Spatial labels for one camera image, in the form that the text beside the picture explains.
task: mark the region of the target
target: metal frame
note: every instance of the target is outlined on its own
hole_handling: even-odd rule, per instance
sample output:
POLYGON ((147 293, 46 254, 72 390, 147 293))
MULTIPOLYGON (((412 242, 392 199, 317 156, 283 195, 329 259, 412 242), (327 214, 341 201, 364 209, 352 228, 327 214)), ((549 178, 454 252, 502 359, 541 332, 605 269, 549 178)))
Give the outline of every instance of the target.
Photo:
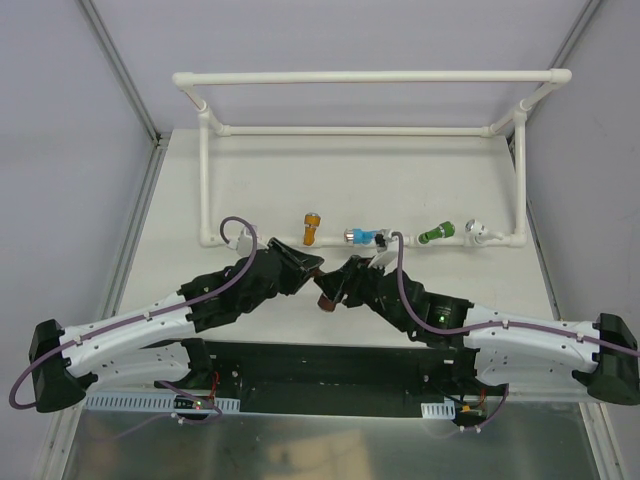
MULTIPOLYGON (((211 219, 211 165, 209 157, 209 129, 218 136, 230 135, 396 135, 396 136, 478 136, 498 135, 508 124, 515 126, 516 205, 515 228, 510 234, 494 232, 494 238, 483 246, 523 247, 527 243, 526 230, 526 149, 525 123, 527 112, 541 99, 571 80, 565 69, 543 71, 387 71, 387 72, 284 72, 284 73, 175 73, 173 82, 189 98, 198 113, 200 131, 200 234, 203 247, 225 245, 214 234, 211 219), (544 82, 531 95, 521 100, 495 123, 476 128, 442 127, 238 127, 221 123, 211 107, 195 91, 198 85, 254 85, 299 83, 414 83, 414 82, 544 82)), ((302 239, 279 235, 283 242, 304 247, 302 239)), ((405 234, 405 246, 478 246, 469 236, 450 237, 423 245, 415 236, 405 234)), ((316 238, 313 247, 344 247, 342 238, 316 238)))

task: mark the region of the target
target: white pvc pipe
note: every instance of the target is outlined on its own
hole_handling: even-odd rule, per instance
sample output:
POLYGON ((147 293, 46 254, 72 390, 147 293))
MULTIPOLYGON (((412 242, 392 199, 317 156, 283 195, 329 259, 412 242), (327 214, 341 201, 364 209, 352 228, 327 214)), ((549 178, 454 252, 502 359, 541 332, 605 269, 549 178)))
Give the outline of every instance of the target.
POLYGON ((405 135, 405 136, 491 136, 487 127, 236 127, 228 125, 226 135, 405 135))
POLYGON ((191 102, 195 105, 196 110, 201 112, 205 109, 205 107, 207 106, 207 102, 205 102, 204 99, 195 92, 192 86, 181 87, 180 90, 182 90, 182 92, 187 97, 189 97, 189 100, 191 100, 191 102))
POLYGON ((209 187, 209 116, 207 112, 198 115, 200 124, 200 244, 214 246, 211 234, 211 195, 209 187))
POLYGON ((526 243, 527 238, 527 162, 525 122, 527 114, 516 108, 513 113, 515 124, 515 168, 516 168, 516 241, 526 243))
POLYGON ((267 72, 191 73, 178 72, 173 83, 179 88, 195 85, 249 85, 286 83, 396 83, 396 82, 554 82, 566 83, 571 72, 555 70, 506 71, 391 71, 391 72, 267 72))
POLYGON ((562 83, 545 83, 540 88, 538 88, 535 92, 529 95, 527 98, 520 102, 520 106, 523 110, 531 110, 536 103, 542 100, 544 97, 549 95, 554 90, 559 89, 563 84, 562 83))
MULTIPOLYGON (((540 88, 536 89, 531 95, 527 98, 523 99, 518 105, 525 112, 530 110, 536 103, 542 100, 544 97, 549 95, 554 90, 557 90, 562 85, 571 80, 571 71, 570 70, 553 70, 553 72, 563 72, 561 76, 557 77, 562 81, 557 81, 554 83, 545 83, 540 88)), ((492 135, 497 135, 505 126, 509 124, 509 122, 513 120, 513 110, 507 112, 500 120, 491 124, 489 127, 492 135)))

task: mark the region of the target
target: brass fitting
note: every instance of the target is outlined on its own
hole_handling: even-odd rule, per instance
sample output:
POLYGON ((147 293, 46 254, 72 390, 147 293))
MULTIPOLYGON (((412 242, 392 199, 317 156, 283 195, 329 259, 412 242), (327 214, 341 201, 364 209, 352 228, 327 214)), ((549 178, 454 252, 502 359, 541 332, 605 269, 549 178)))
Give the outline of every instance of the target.
POLYGON ((307 213, 304 216, 304 238, 302 243, 307 247, 316 241, 316 228, 320 226, 320 215, 317 213, 307 213))

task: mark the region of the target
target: white wall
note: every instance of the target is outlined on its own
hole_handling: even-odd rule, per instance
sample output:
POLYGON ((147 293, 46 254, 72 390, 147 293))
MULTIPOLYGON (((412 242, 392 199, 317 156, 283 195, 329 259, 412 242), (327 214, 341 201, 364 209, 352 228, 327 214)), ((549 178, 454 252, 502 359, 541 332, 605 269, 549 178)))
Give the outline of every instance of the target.
MULTIPOLYGON (((195 127, 176 71, 545 69, 585 0, 96 0, 161 131, 195 127)), ((203 89, 239 125, 482 126, 533 84, 203 89)))
POLYGON ((150 144, 74 2, 1 2, 0 45, 0 477, 20 480, 49 416, 9 388, 37 323, 95 318, 150 144))
MULTIPOLYGON (((640 339, 640 2, 604 4, 571 83, 529 129, 529 195, 563 315, 622 316, 640 339)), ((640 478, 640 407, 609 407, 640 478)))

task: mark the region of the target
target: purple cable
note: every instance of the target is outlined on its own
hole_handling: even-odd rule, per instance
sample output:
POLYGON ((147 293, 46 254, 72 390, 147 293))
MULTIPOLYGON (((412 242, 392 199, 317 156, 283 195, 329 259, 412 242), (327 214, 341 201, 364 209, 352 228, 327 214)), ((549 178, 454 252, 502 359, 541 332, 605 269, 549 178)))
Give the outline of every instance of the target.
MULTIPOLYGON (((204 295, 200 295, 199 297, 196 297, 196 298, 192 298, 191 300, 188 300, 186 302, 177 303, 175 305, 154 310, 152 312, 149 312, 149 316, 154 317, 157 315, 163 315, 165 313, 170 313, 184 307, 189 307, 195 303, 200 303, 200 302, 209 300, 210 298, 220 295, 222 292, 233 287, 236 283, 240 281, 240 279, 244 276, 244 274, 247 273, 247 270, 251 268, 251 265, 253 264, 253 260, 256 258, 256 253, 258 251, 258 234, 256 233, 255 229, 249 222, 247 222, 243 218, 235 217, 235 216, 227 217, 224 220, 222 220, 222 222, 220 223, 220 230, 222 231, 225 225, 232 221, 239 222, 242 225, 244 225, 247 228, 247 230, 249 230, 249 233, 251 234, 251 240, 252 240, 251 253, 249 254, 249 258, 247 259, 246 263, 242 266, 240 271, 233 278, 231 278, 227 283, 225 283, 221 287, 216 288, 215 290, 212 290, 211 292, 205 293, 204 295)), ((80 335, 80 342, 83 342, 85 340, 90 340, 93 337, 97 337, 98 335, 102 335, 103 333, 110 332, 112 330, 115 330, 116 328, 124 327, 126 325, 130 325, 132 323, 145 320, 146 318, 147 317, 145 317, 144 315, 136 315, 134 317, 126 318, 124 320, 116 322, 112 325, 107 325, 105 327, 98 328, 89 333, 85 333, 84 335, 80 335)), ((11 405, 11 407, 15 408, 16 410, 27 410, 29 408, 35 407, 36 402, 26 403, 26 404, 17 402, 16 395, 18 394, 18 389, 20 388, 22 383, 25 381, 25 379, 29 375, 31 375, 31 373, 33 373, 33 371, 36 368, 38 368, 40 365, 42 365, 44 362, 46 362, 48 359, 50 359, 54 355, 74 345, 76 345, 76 341, 69 340, 68 342, 63 343, 59 347, 56 347, 53 350, 49 350, 47 353, 37 358, 31 365, 29 365, 26 368, 26 370, 20 374, 16 382, 11 387, 11 391, 9 393, 9 405, 11 405)))
POLYGON ((224 225, 222 223, 220 224, 220 237, 222 238, 222 241, 224 243, 226 243, 227 245, 229 244, 229 239, 224 233, 224 225))
POLYGON ((560 335, 561 337, 568 337, 577 340, 578 342, 584 341, 588 343, 593 343, 595 345, 600 345, 601 347, 610 348, 612 350, 617 350, 622 353, 626 353, 627 355, 631 355, 632 357, 640 358, 640 352, 637 350, 633 350, 631 348, 622 347, 620 345, 616 345, 615 343, 607 342, 605 340, 600 340, 599 338, 591 337, 589 335, 580 336, 579 333, 576 332, 568 332, 565 330, 561 330, 559 328, 547 327, 545 325, 536 325, 534 323, 526 323, 526 322, 517 322, 517 321, 509 321, 508 326, 505 327, 502 322, 484 322, 477 323, 475 325, 469 325, 468 327, 460 327, 460 328, 451 328, 451 329, 443 329, 432 327, 424 320, 422 320, 416 312, 411 308, 411 304, 409 303, 409 299, 407 298, 407 294, 404 290, 404 279, 402 278, 402 262, 404 260, 404 239, 400 232, 392 232, 391 234, 394 237, 398 238, 399 249, 398 249, 398 268, 396 269, 396 273, 398 276, 398 293, 400 294, 400 300, 402 301, 402 305, 407 310, 407 313, 411 317, 411 319, 424 328, 426 331, 435 333, 436 335, 461 335, 465 333, 472 332, 474 330, 482 330, 484 328, 526 328, 528 330, 536 330, 538 332, 551 333, 554 335, 560 335))

